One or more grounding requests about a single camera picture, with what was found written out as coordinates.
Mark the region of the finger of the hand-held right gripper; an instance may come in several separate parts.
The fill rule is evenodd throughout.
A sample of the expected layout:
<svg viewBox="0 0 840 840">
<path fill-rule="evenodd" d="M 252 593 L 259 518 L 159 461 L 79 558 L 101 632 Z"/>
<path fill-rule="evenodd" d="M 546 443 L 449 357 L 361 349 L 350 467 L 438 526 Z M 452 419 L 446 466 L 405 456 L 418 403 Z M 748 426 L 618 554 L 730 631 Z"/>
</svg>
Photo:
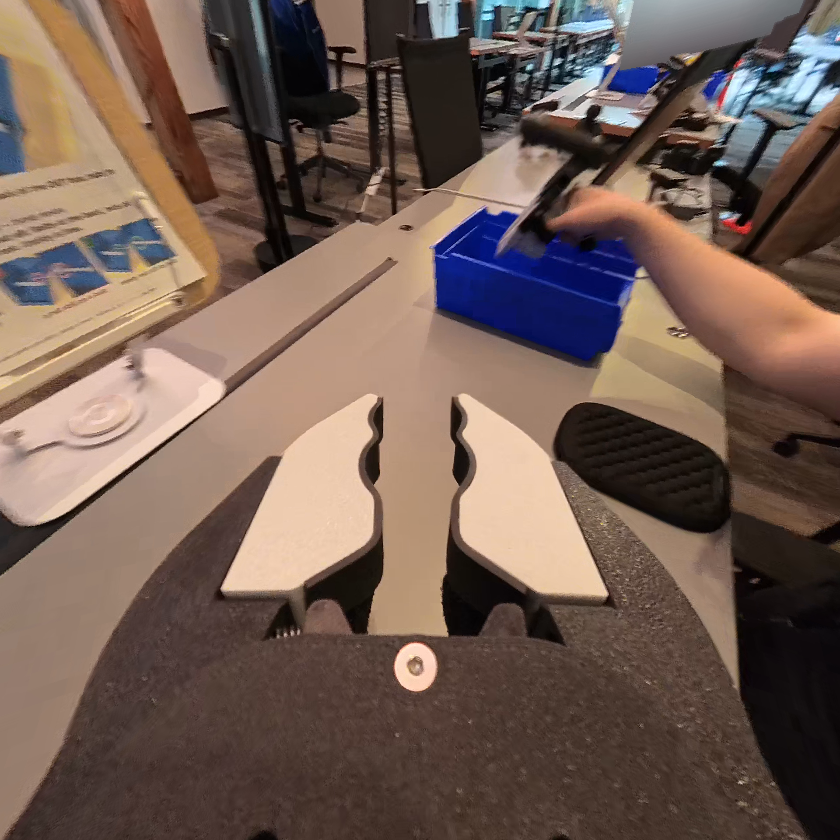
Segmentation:
<svg viewBox="0 0 840 840">
<path fill-rule="evenodd" d="M 540 209 L 523 211 L 500 238 L 495 258 L 501 259 L 510 252 L 517 252 L 531 259 L 540 259 L 550 244 L 550 231 L 545 213 Z"/>
</svg>

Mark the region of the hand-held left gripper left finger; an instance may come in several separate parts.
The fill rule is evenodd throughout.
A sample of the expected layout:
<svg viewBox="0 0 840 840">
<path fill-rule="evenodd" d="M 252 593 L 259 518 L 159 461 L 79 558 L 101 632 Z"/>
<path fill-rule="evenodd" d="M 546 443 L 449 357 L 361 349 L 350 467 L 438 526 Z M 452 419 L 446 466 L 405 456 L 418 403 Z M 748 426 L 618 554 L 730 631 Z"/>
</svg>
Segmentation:
<svg viewBox="0 0 840 840">
<path fill-rule="evenodd" d="M 380 475 L 384 405 L 365 394 L 283 453 L 220 587 L 227 599 L 282 600 L 302 627 L 332 600 L 366 627 L 383 573 Z"/>
</svg>

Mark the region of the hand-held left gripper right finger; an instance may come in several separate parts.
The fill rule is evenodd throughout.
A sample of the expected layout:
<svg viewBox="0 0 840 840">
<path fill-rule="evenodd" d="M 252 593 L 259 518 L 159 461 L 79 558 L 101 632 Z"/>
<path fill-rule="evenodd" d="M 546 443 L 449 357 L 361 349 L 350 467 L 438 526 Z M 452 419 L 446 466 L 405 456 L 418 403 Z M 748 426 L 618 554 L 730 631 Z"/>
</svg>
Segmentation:
<svg viewBox="0 0 840 840">
<path fill-rule="evenodd" d="M 610 592 L 551 457 L 474 396 L 456 395 L 450 433 L 457 488 L 448 531 L 448 588 L 487 616 L 512 603 L 603 607 Z"/>
</svg>

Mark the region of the blue plastic bin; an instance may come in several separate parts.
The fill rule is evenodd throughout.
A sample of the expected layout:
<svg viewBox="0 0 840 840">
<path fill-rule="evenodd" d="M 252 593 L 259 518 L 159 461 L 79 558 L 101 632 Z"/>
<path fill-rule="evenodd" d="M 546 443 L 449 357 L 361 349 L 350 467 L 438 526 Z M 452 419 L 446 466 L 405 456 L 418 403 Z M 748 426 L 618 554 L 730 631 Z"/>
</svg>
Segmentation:
<svg viewBox="0 0 840 840">
<path fill-rule="evenodd" d="M 622 326 L 639 267 L 621 240 L 581 251 L 561 239 L 540 256 L 496 256 L 513 212 L 482 207 L 432 247 L 440 310 L 590 362 Z"/>
</svg>

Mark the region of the black mesh elbow pad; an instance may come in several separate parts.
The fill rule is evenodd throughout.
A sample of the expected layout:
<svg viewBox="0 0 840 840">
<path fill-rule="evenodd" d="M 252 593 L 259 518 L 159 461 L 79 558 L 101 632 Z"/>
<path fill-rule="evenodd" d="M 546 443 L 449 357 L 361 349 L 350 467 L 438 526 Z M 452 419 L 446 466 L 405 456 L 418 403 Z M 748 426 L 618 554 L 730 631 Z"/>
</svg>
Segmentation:
<svg viewBox="0 0 840 840">
<path fill-rule="evenodd" d="M 730 476 L 721 457 L 640 416 L 597 402 L 574 405 L 553 452 L 588 487 L 670 526 L 712 533 L 730 519 Z"/>
</svg>

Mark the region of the person's right forearm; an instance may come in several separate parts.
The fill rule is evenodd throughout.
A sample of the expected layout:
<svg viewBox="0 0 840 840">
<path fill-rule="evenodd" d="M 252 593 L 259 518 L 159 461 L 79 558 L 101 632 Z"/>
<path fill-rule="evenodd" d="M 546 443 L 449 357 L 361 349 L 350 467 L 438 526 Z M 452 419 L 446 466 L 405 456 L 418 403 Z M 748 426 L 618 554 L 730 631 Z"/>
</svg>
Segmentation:
<svg viewBox="0 0 840 840">
<path fill-rule="evenodd" d="M 839 317 L 780 278 L 631 199 L 621 229 L 679 319 L 709 352 L 751 381 L 839 418 Z"/>
</svg>

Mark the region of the person's right hand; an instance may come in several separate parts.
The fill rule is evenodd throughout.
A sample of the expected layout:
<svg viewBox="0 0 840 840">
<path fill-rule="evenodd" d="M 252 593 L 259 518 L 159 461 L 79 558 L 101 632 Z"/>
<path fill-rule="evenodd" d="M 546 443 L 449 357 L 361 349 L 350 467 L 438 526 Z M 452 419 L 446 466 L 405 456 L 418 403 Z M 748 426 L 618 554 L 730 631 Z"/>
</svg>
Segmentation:
<svg viewBox="0 0 840 840">
<path fill-rule="evenodd" d="M 634 250 L 654 208 L 631 197 L 598 186 L 579 186 L 565 197 L 562 212 L 548 219 L 553 235 L 582 245 L 584 240 L 621 240 Z"/>
</svg>

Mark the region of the black mesh chair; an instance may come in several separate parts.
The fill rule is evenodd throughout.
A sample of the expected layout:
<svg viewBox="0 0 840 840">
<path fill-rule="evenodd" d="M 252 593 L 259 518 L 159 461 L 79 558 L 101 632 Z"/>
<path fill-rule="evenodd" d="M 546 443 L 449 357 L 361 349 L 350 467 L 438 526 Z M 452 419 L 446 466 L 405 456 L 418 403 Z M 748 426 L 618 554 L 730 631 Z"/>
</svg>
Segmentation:
<svg viewBox="0 0 840 840">
<path fill-rule="evenodd" d="M 421 181 L 432 190 L 483 156 L 469 38 L 399 35 L 396 47 Z"/>
</svg>

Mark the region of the white power adapter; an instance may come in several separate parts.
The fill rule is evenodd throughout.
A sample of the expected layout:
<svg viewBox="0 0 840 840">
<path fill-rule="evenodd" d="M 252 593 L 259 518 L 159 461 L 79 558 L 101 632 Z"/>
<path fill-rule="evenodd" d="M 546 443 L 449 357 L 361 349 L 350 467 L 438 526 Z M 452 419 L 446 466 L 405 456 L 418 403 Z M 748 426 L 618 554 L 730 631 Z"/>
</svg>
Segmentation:
<svg viewBox="0 0 840 840">
<path fill-rule="evenodd" d="M 385 176 L 385 168 L 383 166 L 377 167 L 373 170 L 369 181 L 364 189 L 364 193 L 362 195 L 361 205 L 355 215 L 355 219 L 357 222 L 364 221 L 364 216 L 366 214 L 368 205 L 373 197 L 376 197 L 377 193 L 380 190 L 382 182 Z"/>
</svg>

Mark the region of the wooden partition panel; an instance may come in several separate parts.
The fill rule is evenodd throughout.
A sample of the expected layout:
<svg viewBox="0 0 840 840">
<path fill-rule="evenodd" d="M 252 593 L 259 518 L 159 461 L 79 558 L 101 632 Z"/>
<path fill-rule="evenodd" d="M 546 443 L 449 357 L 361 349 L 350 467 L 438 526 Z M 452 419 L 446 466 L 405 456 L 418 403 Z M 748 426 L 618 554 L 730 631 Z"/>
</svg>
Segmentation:
<svg viewBox="0 0 840 840">
<path fill-rule="evenodd" d="M 839 97 L 783 154 L 763 188 L 750 234 L 737 248 L 759 266 L 780 266 L 839 235 Z"/>
</svg>

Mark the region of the black office chair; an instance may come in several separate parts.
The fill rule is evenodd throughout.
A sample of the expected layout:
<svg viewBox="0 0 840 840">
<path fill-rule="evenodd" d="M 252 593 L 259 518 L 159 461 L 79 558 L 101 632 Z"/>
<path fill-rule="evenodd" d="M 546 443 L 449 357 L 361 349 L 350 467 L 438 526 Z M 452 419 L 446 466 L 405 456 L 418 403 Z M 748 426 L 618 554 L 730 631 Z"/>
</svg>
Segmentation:
<svg viewBox="0 0 840 840">
<path fill-rule="evenodd" d="M 288 120 L 300 132 L 312 131 L 316 141 L 315 155 L 299 163 L 297 172 L 316 172 L 315 203 L 322 201 L 327 170 L 353 180 L 360 193 L 364 187 L 362 172 L 324 150 L 324 144 L 332 141 L 333 127 L 345 123 L 361 108 L 360 101 L 343 88 L 343 63 L 356 48 L 328 43 L 313 2 L 269 1 L 268 9 Z"/>
</svg>

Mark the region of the printed instruction sheet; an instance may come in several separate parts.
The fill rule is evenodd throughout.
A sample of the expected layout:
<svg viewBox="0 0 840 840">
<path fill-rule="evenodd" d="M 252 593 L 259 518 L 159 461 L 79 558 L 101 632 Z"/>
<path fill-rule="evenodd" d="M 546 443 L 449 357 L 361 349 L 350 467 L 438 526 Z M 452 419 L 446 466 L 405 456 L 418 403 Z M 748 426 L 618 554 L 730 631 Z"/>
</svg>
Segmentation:
<svg viewBox="0 0 840 840">
<path fill-rule="evenodd" d="M 2 2 L 2 377 L 164 316 L 205 276 L 26 2 Z"/>
</svg>

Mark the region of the black desk leg frame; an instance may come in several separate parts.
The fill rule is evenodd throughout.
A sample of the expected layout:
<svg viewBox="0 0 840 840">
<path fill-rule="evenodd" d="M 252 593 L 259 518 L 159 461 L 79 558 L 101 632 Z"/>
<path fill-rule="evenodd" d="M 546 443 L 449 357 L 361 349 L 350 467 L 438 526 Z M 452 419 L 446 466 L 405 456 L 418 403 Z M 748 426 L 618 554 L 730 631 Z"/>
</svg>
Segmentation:
<svg viewBox="0 0 840 840">
<path fill-rule="evenodd" d="M 268 272 L 317 243 L 311 236 L 290 234 L 286 214 L 323 228 L 338 221 L 306 205 L 269 2 L 204 1 L 202 6 L 206 45 L 228 112 L 245 136 L 265 229 L 255 258 Z"/>
</svg>

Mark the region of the brown wooden post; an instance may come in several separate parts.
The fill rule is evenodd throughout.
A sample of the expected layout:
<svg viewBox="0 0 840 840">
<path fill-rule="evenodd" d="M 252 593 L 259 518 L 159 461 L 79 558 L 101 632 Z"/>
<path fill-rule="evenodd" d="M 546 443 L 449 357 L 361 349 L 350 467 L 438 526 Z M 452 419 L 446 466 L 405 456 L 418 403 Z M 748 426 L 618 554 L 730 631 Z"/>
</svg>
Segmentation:
<svg viewBox="0 0 840 840">
<path fill-rule="evenodd" d="M 100 1 L 161 151 L 194 204 L 218 196 L 145 1 Z"/>
</svg>

